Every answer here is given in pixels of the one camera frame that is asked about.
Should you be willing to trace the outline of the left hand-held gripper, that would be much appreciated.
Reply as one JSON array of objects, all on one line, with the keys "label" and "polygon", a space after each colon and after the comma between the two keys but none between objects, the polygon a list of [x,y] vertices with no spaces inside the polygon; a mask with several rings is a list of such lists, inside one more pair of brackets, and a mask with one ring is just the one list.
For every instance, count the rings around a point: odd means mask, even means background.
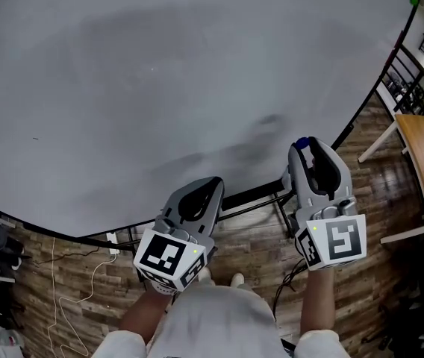
[{"label": "left hand-held gripper", "polygon": [[[183,292],[209,263],[225,185],[222,178],[201,178],[171,194],[165,216],[145,229],[134,266],[158,292]],[[176,209],[179,224],[168,219]]]}]

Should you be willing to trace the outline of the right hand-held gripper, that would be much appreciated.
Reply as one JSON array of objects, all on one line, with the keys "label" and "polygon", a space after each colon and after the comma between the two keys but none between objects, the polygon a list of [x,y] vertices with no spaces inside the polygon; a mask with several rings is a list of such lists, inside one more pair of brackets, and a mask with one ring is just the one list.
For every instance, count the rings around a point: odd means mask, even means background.
[{"label": "right hand-held gripper", "polygon": [[367,256],[367,225],[357,211],[348,166],[322,140],[310,136],[313,156],[308,168],[294,142],[288,151],[286,175],[297,194],[296,247],[309,270],[345,265]]}]

